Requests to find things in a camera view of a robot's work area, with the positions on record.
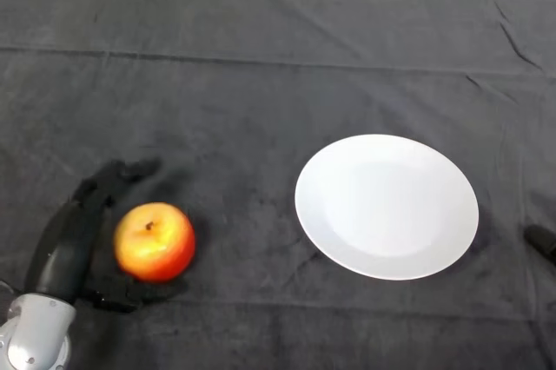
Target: robotic arm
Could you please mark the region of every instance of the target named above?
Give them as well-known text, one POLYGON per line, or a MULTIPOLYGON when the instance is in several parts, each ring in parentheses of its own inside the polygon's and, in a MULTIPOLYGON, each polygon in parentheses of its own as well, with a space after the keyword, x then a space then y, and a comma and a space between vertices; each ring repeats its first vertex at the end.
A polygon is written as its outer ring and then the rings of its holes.
POLYGON ((36 246, 23 294, 0 327, 0 370, 64 370, 70 359, 68 329, 83 294, 97 307, 128 312, 136 306, 127 289, 120 300, 84 291, 96 236, 110 207, 159 167, 156 160, 109 162, 84 180, 50 220, 36 246))

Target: red apple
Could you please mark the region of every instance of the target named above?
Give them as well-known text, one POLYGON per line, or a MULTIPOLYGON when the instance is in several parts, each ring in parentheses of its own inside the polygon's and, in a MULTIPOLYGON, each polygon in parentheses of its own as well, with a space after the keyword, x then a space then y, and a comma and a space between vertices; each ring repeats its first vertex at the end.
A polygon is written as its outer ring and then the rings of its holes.
POLYGON ((149 282, 175 278, 195 252, 195 235, 188 217, 161 202, 129 211, 116 228, 114 243, 120 268, 149 282))

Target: dark gray tablecloth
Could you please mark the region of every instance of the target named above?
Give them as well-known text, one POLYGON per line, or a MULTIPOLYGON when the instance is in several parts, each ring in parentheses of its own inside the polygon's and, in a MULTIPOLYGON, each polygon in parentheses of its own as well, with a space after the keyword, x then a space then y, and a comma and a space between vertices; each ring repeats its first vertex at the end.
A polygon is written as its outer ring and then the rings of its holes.
POLYGON ((556 0, 0 0, 0 274, 114 157, 161 155, 149 200, 191 215, 187 290, 129 316, 80 306, 73 368, 553 369, 556 0), (295 180, 322 146, 424 142, 472 183, 449 269, 379 281, 319 254, 295 180))

